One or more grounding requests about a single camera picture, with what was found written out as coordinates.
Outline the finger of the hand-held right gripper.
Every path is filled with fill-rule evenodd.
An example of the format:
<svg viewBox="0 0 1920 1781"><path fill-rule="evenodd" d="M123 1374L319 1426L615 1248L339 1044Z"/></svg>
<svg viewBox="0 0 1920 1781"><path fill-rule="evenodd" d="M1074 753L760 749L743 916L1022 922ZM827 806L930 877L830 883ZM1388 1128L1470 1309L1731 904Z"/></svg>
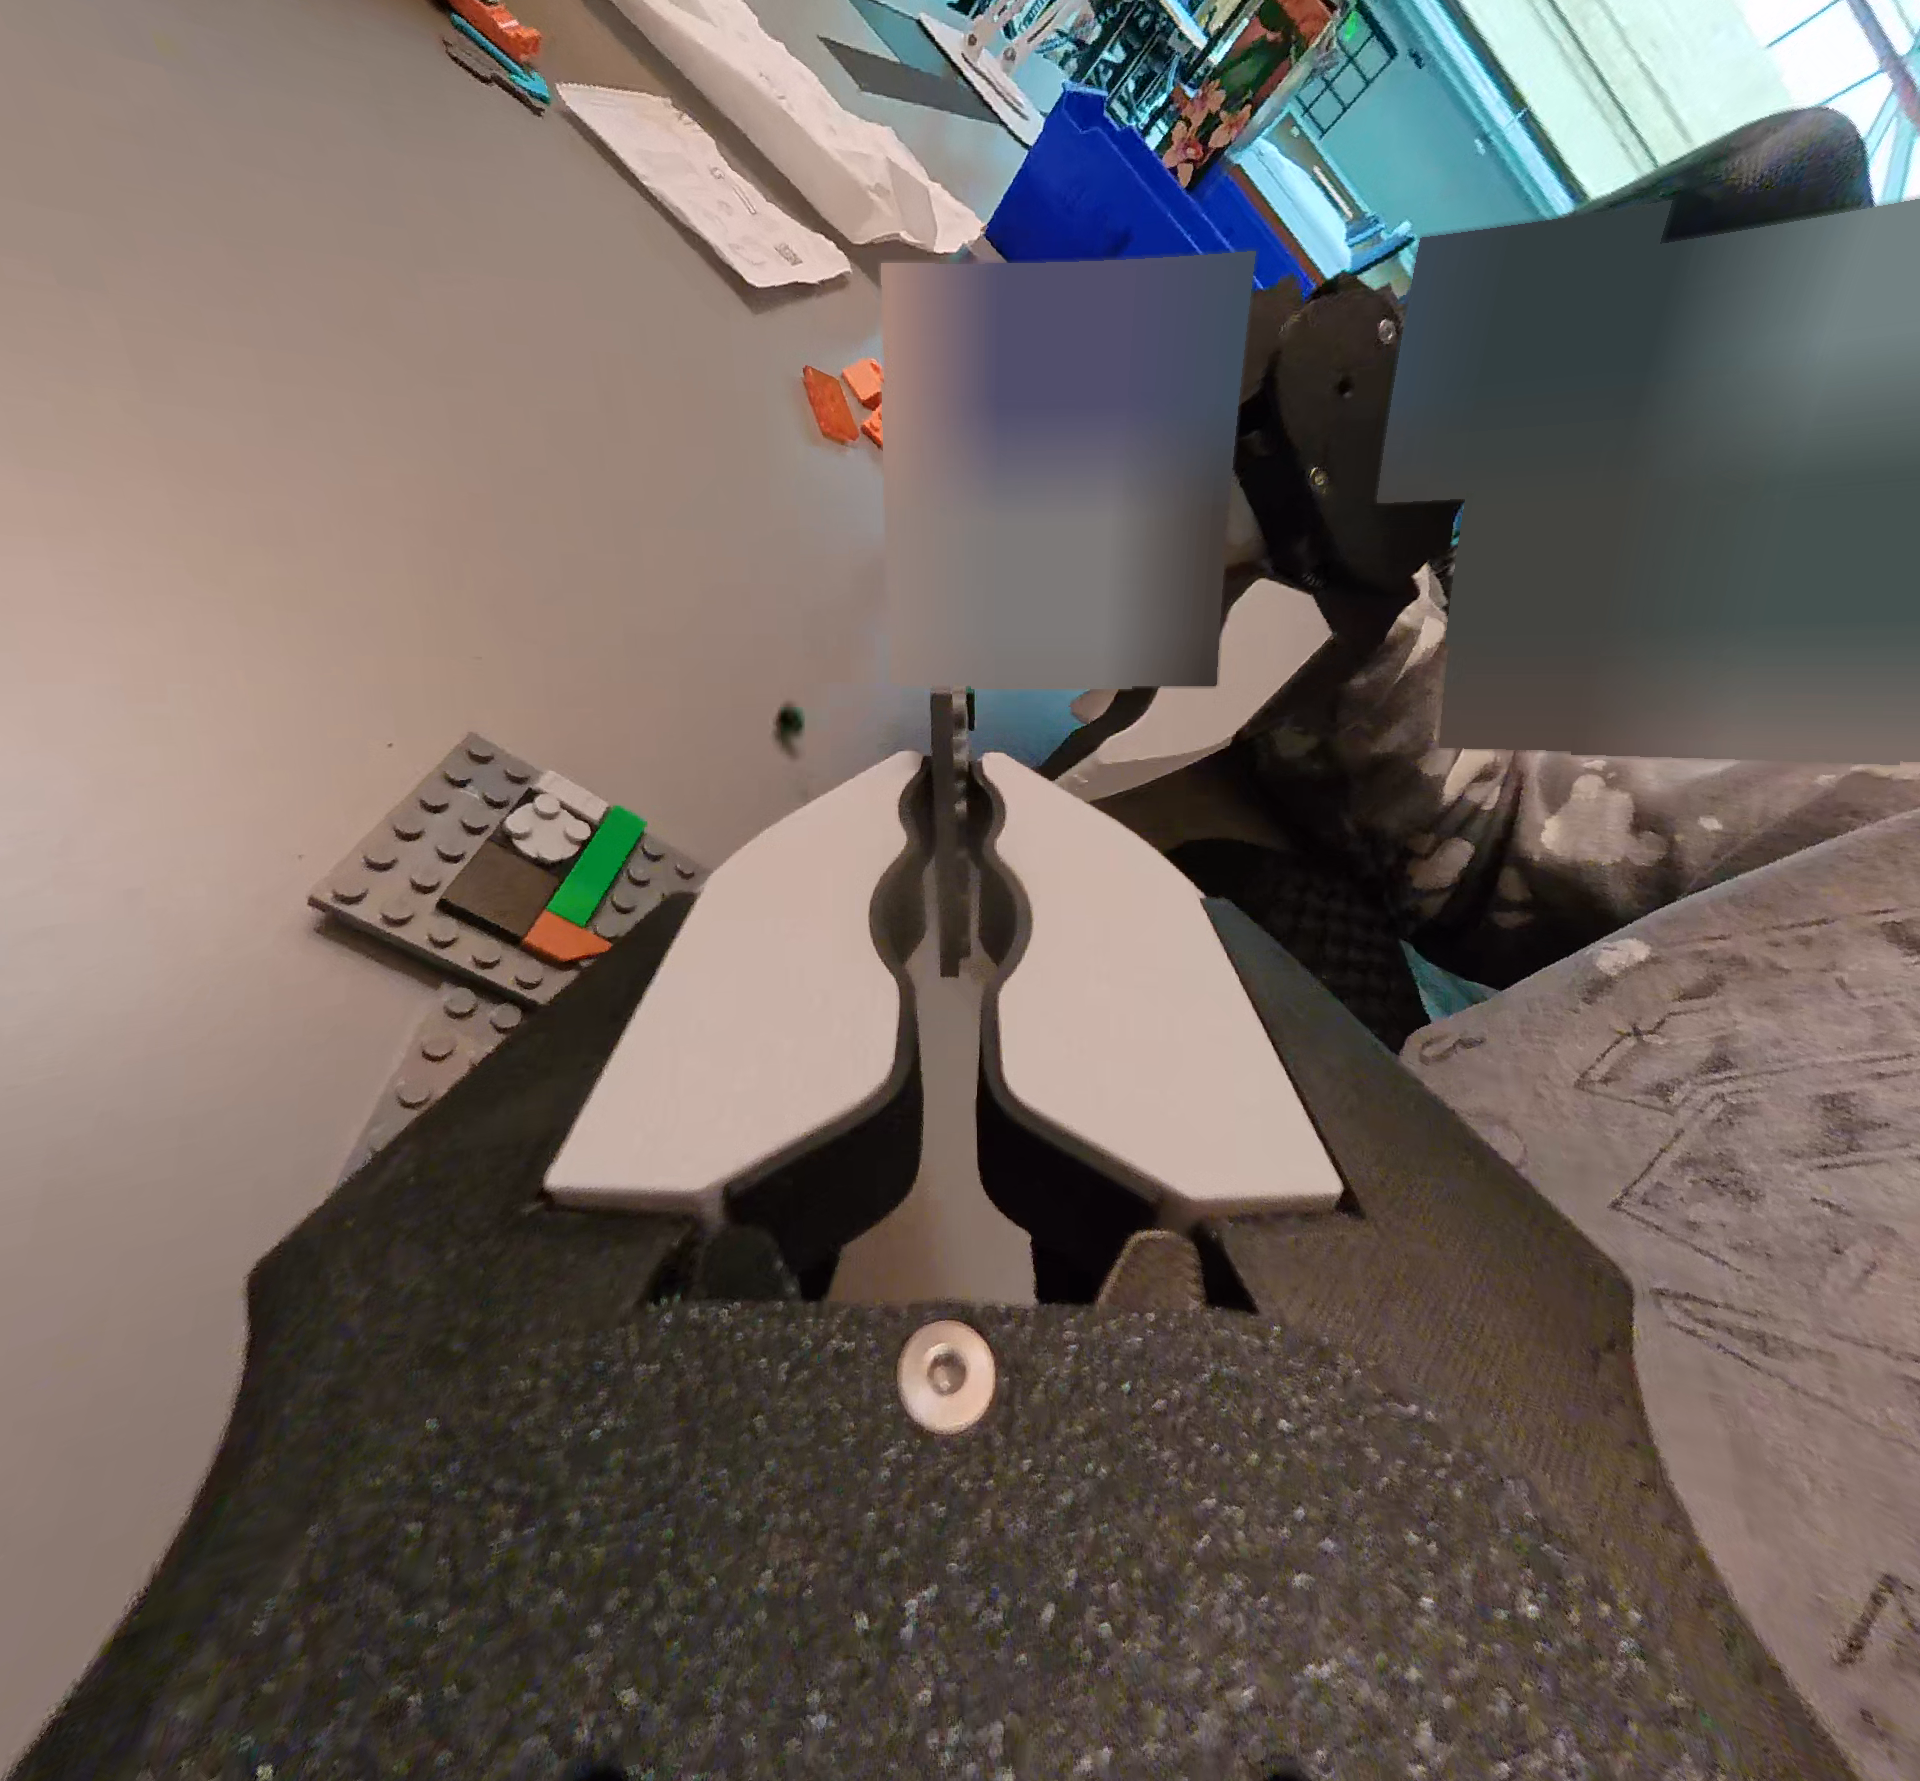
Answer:
<svg viewBox="0 0 1920 1781"><path fill-rule="evenodd" d="M1196 762L1225 752L1332 640L1312 596L1255 582L1227 609L1208 685L1161 688L1107 738L1107 762Z"/></svg>
<svg viewBox="0 0 1920 1781"><path fill-rule="evenodd" d="M1085 805L1106 805L1163 787L1194 770L1221 768L1228 752L1180 752L1168 756L1119 758L1107 749L1082 756L1051 775L1053 787Z"/></svg>

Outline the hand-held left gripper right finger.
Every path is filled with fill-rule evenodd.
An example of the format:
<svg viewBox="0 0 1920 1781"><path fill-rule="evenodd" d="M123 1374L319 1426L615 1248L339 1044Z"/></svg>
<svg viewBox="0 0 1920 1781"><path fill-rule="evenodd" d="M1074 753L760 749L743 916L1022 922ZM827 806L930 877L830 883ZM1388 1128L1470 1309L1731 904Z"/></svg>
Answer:
<svg viewBox="0 0 1920 1781"><path fill-rule="evenodd" d="M977 805L977 1170L1036 1299L1091 1303L1147 1232L1336 1213L1346 1183L1201 890L1004 753Z"/></svg>

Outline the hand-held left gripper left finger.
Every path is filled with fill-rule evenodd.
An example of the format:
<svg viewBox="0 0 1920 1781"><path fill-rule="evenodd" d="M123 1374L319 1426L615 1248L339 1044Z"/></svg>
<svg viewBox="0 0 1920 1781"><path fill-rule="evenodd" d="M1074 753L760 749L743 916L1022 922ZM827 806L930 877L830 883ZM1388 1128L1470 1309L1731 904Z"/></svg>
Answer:
<svg viewBox="0 0 1920 1781"><path fill-rule="evenodd" d="M756 1227L817 1285L907 1200L921 789L898 752L707 877L545 1171L556 1206Z"/></svg>

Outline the large dark grey lego plate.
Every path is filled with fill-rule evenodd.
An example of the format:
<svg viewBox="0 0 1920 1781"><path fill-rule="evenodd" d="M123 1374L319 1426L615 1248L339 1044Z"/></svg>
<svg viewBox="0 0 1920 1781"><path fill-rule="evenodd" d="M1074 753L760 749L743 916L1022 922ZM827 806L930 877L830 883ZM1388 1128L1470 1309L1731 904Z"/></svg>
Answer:
<svg viewBox="0 0 1920 1781"><path fill-rule="evenodd" d="M972 952L972 691L930 698L933 906L940 972L956 979Z"/></svg>

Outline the grey lego baseplate build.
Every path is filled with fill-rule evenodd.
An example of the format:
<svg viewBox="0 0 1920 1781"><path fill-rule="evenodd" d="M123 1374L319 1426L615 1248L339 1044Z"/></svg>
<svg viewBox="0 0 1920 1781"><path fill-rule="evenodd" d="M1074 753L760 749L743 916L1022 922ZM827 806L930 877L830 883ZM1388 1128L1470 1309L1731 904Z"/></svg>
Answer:
<svg viewBox="0 0 1920 1781"><path fill-rule="evenodd" d="M348 1151L372 1164L493 1050L707 868L634 811L469 732L309 893L438 976Z"/></svg>

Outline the person's right forearm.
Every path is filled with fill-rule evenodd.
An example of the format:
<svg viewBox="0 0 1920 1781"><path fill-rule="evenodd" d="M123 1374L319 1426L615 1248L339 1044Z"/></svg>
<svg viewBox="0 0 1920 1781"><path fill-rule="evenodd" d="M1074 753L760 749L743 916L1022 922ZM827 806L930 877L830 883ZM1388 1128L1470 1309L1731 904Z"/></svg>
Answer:
<svg viewBox="0 0 1920 1781"><path fill-rule="evenodd" d="M1915 812L1911 762L1445 747L1448 599L1432 568L1308 599L1332 640L1255 722L1249 770L1288 833L1474 984L1512 985L1717 883Z"/></svg>

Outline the orange and teal lego assembly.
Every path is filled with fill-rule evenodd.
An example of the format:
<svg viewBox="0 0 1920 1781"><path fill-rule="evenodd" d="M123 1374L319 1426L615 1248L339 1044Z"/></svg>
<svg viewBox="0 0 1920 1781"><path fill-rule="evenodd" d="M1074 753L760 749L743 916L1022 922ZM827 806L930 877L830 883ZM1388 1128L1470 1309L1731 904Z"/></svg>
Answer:
<svg viewBox="0 0 1920 1781"><path fill-rule="evenodd" d="M552 105L552 88L540 69L544 38L500 0L428 0L452 34L446 55L480 82L509 92L534 114Z"/></svg>

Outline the blue plastic storage bin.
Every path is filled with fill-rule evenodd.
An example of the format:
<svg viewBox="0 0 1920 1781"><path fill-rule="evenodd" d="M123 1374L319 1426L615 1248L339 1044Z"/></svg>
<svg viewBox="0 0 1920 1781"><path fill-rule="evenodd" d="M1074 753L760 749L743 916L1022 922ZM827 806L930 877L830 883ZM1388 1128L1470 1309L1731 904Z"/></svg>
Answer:
<svg viewBox="0 0 1920 1781"><path fill-rule="evenodd" d="M1104 94L1069 88L985 227L1009 263L1184 259L1246 253L1254 286L1314 280L1227 164L1180 184L1147 139L1118 123Z"/></svg>

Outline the dark printed booklet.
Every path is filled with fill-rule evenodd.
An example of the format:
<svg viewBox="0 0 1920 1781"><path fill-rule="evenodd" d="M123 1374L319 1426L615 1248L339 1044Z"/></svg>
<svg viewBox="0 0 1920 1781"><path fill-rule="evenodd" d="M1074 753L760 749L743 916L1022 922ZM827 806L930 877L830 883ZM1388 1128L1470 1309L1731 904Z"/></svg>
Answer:
<svg viewBox="0 0 1920 1781"><path fill-rule="evenodd" d="M1196 189L1227 158L1338 18L1340 0L1260 0L1221 57L1175 84L1161 163L1181 189Z"/></svg>

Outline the black chair backrest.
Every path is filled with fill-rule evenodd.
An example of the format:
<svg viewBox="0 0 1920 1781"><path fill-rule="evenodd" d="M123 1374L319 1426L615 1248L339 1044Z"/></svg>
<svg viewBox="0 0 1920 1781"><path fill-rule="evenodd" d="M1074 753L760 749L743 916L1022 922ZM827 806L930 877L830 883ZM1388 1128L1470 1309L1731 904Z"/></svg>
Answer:
<svg viewBox="0 0 1920 1781"><path fill-rule="evenodd" d="M1751 122L1606 199L1645 203L1667 207L1667 238L1695 238L1877 202L1855 122L1814 106Z"/></svg>

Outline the white instruction sheet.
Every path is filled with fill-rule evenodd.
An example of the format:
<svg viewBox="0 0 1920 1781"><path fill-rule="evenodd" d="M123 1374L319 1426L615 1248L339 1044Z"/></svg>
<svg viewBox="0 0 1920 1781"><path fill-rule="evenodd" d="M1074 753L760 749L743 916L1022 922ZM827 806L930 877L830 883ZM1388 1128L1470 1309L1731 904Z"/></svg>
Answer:
<svg viewBox="0 0 1920 1781"><path fill-rule="evenodd" d="M827 237L765 199L720 145L660 94L560 84L561 111L733 277L755 291L827 288L851 277Z"/></svg>

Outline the white crumpled paper bag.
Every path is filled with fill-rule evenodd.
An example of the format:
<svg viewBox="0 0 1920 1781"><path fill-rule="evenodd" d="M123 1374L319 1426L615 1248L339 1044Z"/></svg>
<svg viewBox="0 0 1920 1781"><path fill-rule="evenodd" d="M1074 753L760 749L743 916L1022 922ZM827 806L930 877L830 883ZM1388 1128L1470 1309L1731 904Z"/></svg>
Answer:
<svg viewBox="0 0 1920 1781"><path fill-rule="evenodd" d="M746 0L611 0L840 238L951 255L983 224L898 136L854 116Z"/></svg>

